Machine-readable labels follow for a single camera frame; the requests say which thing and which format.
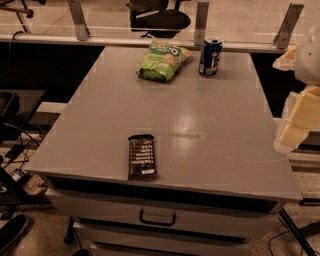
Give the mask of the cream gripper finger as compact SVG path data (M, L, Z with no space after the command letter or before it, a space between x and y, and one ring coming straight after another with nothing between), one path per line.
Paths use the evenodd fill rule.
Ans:
M294 71L296 52L297 46L289 48L284 54L274 61L272 67L281 71Z
M273 147L289 153L297 149L320 124L320 87L307 85L299 93L290 92L285 101Z

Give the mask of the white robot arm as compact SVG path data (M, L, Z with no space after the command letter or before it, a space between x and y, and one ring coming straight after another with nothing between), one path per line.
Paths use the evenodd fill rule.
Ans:
M274 61L273 67L293 71L295 78L306 84L299 93L289 93L273 142L276 151L289 153L320 124L320 24L315 23L296 46Z

